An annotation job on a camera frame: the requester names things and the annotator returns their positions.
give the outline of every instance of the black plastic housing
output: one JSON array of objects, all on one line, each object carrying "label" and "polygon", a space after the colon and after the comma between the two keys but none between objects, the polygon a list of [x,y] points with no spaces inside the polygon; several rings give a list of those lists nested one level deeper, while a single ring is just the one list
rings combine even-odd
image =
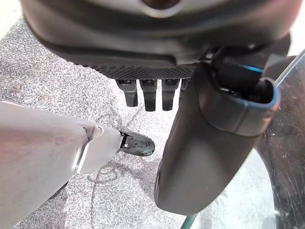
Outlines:
[{"label": "black plastic housing", "polygon": [[261,78],[244,99],[222,89],[208,68],[200,65],[180,101],[155,184],[157,206],[181,215],[201,211],[223,191],[280,101],[272,80]]}]

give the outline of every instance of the gray carpet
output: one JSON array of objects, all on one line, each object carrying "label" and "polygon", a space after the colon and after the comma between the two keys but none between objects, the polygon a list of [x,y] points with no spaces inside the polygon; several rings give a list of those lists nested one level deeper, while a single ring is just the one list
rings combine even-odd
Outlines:
[{"label": "gray carpet", "polygon": [[[114,80],[55,56],[20,19],[0,41],[0,100],[73,115],[152,138],[155,153],[139,158],[119,152],[90,176],[75,175],[67,187],[14,229],[178,229],[184,217],[158,209],[153,185],[177,111],[128,108]],[[233,181],[197,217],[193,229],[275,228],[267,171],[253,151]]]}]

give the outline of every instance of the round hole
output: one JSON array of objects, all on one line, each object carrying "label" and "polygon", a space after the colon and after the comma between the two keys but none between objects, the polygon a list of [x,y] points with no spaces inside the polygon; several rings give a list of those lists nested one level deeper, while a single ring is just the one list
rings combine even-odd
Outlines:
[{"label": "round hole", "polygon": [[147,6],[156,10],[165,10],[175,6],[180,0],[142,0]]}]

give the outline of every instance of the speckled carpet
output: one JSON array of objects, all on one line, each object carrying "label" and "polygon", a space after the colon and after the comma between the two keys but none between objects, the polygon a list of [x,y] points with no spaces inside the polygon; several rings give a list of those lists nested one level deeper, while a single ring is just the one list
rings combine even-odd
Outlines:
[{"label": "speckled carpet", "polygon": [[[90,176],[75,175],[67,187],[14,229],[178,229],[184,217],[158,209],[153,185],[163,147],[177,111],[129,108],[124,95],[102,74],[76,66],[46,50],[20,19],[0,41],[0,100],[73,115],[152,138],[146,158],[122,152]],[[275,228],[267,171],[253,151],[225,191],[197,217],[193,229]]]}]

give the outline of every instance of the black textured plastic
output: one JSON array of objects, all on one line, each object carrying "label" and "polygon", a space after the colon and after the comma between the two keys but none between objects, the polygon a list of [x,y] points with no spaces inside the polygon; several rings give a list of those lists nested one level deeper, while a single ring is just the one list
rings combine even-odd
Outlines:
[{"label": "black textured plastic", "polygon": [[134,68],[134,67],[107,67],[90,66],[103,75],[116,80],[148,80],[148,79],[179,79],[191,78],[195,67],[178,68]]}]

